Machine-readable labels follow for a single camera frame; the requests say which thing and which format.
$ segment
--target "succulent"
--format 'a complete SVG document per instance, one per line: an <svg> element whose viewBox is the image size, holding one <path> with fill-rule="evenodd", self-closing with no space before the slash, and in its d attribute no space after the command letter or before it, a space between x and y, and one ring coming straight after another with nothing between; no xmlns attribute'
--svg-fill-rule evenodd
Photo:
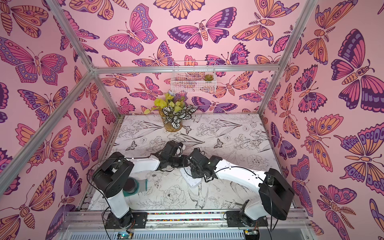
<svg viewBox="0 0 384 240"><path fill-rule="evenodd" d="M214 79L214 76L211 74L207 74L204 76L204 81L212 81Z"/></svg>

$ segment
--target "butterfly wallpaper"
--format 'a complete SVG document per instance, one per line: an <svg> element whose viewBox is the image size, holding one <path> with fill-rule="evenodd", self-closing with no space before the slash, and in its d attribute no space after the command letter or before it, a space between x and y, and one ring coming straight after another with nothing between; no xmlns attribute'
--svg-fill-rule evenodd
<svg viewBox="0 0 384 240"><path fill-rule="evenodd" d="M381 7L320 1L263 115L318 239L384 237L384 35L369 30L381 27ZM295 157L282 152L284 141Z"/></svg>

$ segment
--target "white object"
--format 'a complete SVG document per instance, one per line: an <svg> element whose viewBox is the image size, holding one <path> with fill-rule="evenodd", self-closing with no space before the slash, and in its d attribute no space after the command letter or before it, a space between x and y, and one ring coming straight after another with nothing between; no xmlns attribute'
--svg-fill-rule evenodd
<svg viewBox="0 0 384 240"><path fill-rule="evenodd" d="M184 177L184 179L187 181L187 183L191 186L191 187L196 187L196 185L199 185L201 183L201 178L193 178L191 176L189 176L188 174L186 174L186 172L189 174L189 175L192 175L191 174L191 167L188 166L188 167L185 167L185 168L180 168L180 173L181 175Z"/></svg>
<svg viewBox="0 0 384 240"><path fill-rule="evenodd" d="M180 68L180 66L175 65L185 65L185 63L191 64L190 61L173 61L172 64L172 77L170 79L170 87L173 93L215 93L216 92L216 63L214 61L193 61L190 69L185 70ZM194 70L197 66L197 62L200 63L199 71ZM206 69L201 70L201 66L206 65ZM205 81L205 75L212 75L212 81Z"/></svg>

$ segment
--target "metal rail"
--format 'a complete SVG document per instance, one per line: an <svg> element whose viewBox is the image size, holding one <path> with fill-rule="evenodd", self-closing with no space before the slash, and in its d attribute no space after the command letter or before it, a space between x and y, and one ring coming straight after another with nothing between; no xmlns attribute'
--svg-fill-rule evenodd
<svg viewBox="0 0 384 240"><path fill-rule="evenodd" d="M276 85L279 83L281 76L284 73L284 68L287 65L291 53L293 52L297 41L300 38L301 33L303 32L305 25L308 22L308 19L310 18L312 11L315 9L316 4L318 0L307 0L303 10L300 13L299 18L296 20L295 28L293 29L293 32L289 38L289 41L287 43L287 46L285 47L284 53L280 58L279 64L280 68L275 74L273 75L268 88L266 89L266 92L264 94L263 101L260 104L259 107L259 115L262 116L263 112L265 110L265 107L270 100L273 91L275 90Z"/></svg>

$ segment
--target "purple butterfly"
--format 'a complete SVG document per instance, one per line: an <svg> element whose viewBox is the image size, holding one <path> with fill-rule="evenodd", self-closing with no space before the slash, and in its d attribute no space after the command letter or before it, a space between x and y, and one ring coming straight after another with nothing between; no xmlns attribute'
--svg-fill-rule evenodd
<svg viewBox="0 0 384 240"><path fill-rule="evenodd" d="M284 160L287 160L288 158L292 158L296 156L297 151L295 147L288 141L283 140L283 136L280 137L279 130L277 129L276 125L274 122L271 122L271 140L273 142L274 147L279 147L279 155L284 158Z"/></svg>
<svg viewBox="0 0 384 240"><path fill-rule="evenodd" d="M213 110L214 113L224 113L224 111L229 112L237 108L237 105L233 103L211 103L211 101L201 97L192 97L192 102L195 106L197 106L197 109L203 113L205 113L207 110Z"/></svg>
<svg viewBox="0 0 384 240"><path fill-rule="evenodd" d="M168 31L168 36L181 44L189 39L185 44L187 49L202 48L202 38L208 41L208 35L214 43L218 43L220 39L226 38L229 35L229 31L221 28L230 28L235 20L235 16L236 8L226 8L213 15L205 26L202 23L205 20L198 23L199 27L189 25L177 26Z"/></svg>
<svg viewBox="0 0 384 240"><path fill-rule="evenodd" d="M246 101L250 100L251 102L259 103L263 100L262 96L264 96L265 91L269 85L267 81L268 78L262 78L259 82L258 90L254 90L254 93L246 93L239 97L239 99L245 99Z"/></svg>
<svg viewBox="0 0 384 240"><path fill-rule="evenodd" d="M0 83L0 109L4 109L8 104L8 89L4 83ZM0 123L5 122L8 117L4 112L0 112Z"/></svg>
<svg viewBox="0 0 384 240"><path fill-rule="evenodd" d="M296 195L299 196L300 202L307 211L308 216L313 217L311 198L305 188L308 182L304 182L310 173L310 160L308 156L303 154L303 157L297 160L297 165L291 165L291 173L296 178L296 180L292 181L292 188Z"/></svg>
<svg viewBox="0 0 384 240"><path fill-rule="evenodd" d="M246 59L248 57L249 51L245 49L245 45L242 43L237 44L231 53L231 56L224 60L218 56L215 55L207 55L205 56L205 60L209 61L207 65L245 65L248 64L248 60ZM222 77L227 72L216 72L216 75L218 77Z"/></svg>
<svg viewBox="0 0 384 240"><path fill-rule="evenodd" d="M52 222L48 227L45 240L53 239L53 237L60 231L60 226L64 222L67 213L75 210L76 206L68 203L73 202L73 196L76 196L81 192L82 182L83 180L81 178L79 179L79 174L76 169L74 167L70 167L64 180L65 198L61 196L61 202L59 202L59 206L60 203L63 203L63 205L59 208L59 210L57 210L55 216L53 217Z"/></svg>
<svg viewBox="0 0 384 240"><path fill-rule="evenodd" d="M328 190L325 186L319 186L318 189L324 195L320 196L324 201L318 199L317 204L323 211L325 211L325 217L332 224L332 226L336 228L341 239L349 240L347 230L345 229L341 218L349 228L354 229L343 213L352 215L356 215L356 213L349 207L339 207L337 204L347 204L352 202L352 200L357 197L356 192L349 188L338 189L333 185L329 185Z"/></svg>
<svg viewBox="0 0 384 240"><path fill-rule="evenodd" d="M79 127L82 127L81 131L85 136L89 131L91 131L91 134L95 132L95 127L97 125L97 118L99 117L99 110L97 110L93 114L92 114L92 109L90 110L89 114L87 114L87 111L85 109L83 111L85 116L77 108L73 109L74 115L77 117L77 125Z"/></svg>
<svg viewBox="0 0 384 240"><path fill-rule="evenodd" d="M86 169L89 165L89 160L91 159L93 162L99 158L99 149L101 148L101 142L103 141L103 137L97 136L95 140L93 140L91 146L85 147L74 147L68 153L68 157L72 158L74 162L80 162L81 167Z"/></svg>
<svg viewBox="0 0 384 240"><path fill-rule="evenodd" d="M142 83L139 83L142 88L135 88L138 91L143 92L135 92L131 93L130 96L134 98L141 98L144 100L147 100L148 98L151 100L156 100L156 97L159 95L163 95L163 92L159 90L159 86L157 84L154 84L152 79L150 77L145 77L145 85Z"/></svg>

